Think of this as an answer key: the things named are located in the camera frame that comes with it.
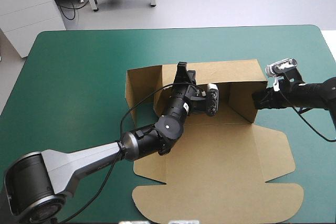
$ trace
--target cardboard box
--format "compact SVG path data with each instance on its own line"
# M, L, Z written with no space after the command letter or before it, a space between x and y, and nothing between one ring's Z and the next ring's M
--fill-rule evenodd
M138 186L132 197L139 211L157 223L197 219L202 224L275 223L292 217L303 201L297 184L266 183L291 173L295 163L286 136L254 125L251 94L266 87L257 60L188 63L199 85L216 83L219 110L187 118L184 134L168 155L134 162L137 175L165 185ZM172 83L176 65L127 72L126 100L132 107ZM154 97L161 115L170 90Z

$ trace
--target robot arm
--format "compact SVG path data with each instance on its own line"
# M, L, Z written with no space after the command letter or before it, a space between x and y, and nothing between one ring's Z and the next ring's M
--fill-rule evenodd
M79 181L122 159L134 161L154 152L167 154L183 134L188 115L218 110L218 88L207 92L196 86L195 71L179 62L172 93L159 120L125 132L114 142L73 153L53 150L27 154L5 172L0 194L0 219L4 224L43 223L73 197Z
M323 83L305 83L295 59L268 65L266 74L274 77L275 82L272 88L253 95L256 109L284 109L293 105L300 108L300 114L315 108L325 109L336 128L336 77Z

